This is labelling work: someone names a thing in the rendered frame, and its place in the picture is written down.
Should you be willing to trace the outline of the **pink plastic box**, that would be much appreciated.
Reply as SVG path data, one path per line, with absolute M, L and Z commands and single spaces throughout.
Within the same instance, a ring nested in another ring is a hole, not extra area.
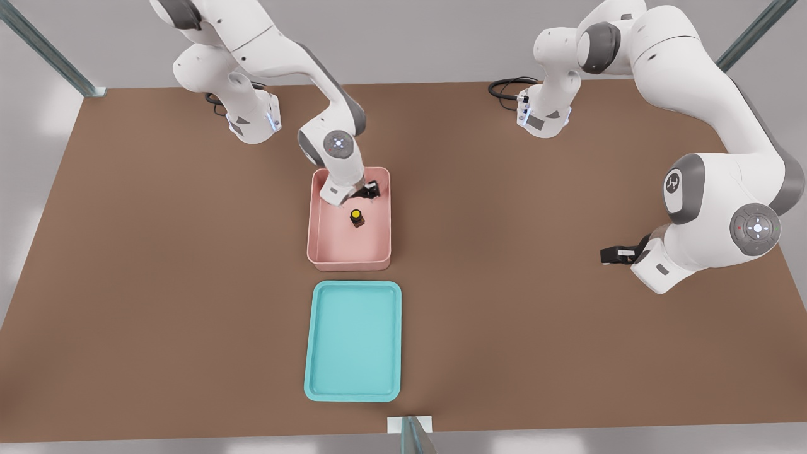
M 386 168 L 367 167 L 365 176 L 378 182 L 381 196 L 352 198 L 340 207 L 320 198 L 328 170 L 321 168 L 312 176 L 306 255 L 320 271 L 380 271 L 390 265 L 391 175 Z M 352 225 L 349 215 L 353 209 L 363 213 L 363 226 Z

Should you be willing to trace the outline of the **pale blue-green tray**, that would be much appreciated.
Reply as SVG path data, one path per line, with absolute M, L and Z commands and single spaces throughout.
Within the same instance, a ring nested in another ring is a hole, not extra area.
M 305 394 L 392 402 L 400 393 L 402 291 L 391 281 L 321 281 L 312 293 Z

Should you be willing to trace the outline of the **silver frame post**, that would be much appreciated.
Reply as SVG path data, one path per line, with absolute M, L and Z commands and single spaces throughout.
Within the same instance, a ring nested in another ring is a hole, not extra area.
M 728 72 L 797 2 L 772 0 L 716 60 L 718 68 Z
M 85 98 L 99 98 L 107 94 L 106 87 L 93 85 L 9 0 L 0 0 L 0 20 Z
M 400 454 L 436 454 L 432 416 L 387 417 L 387 433 L 400 434 Z

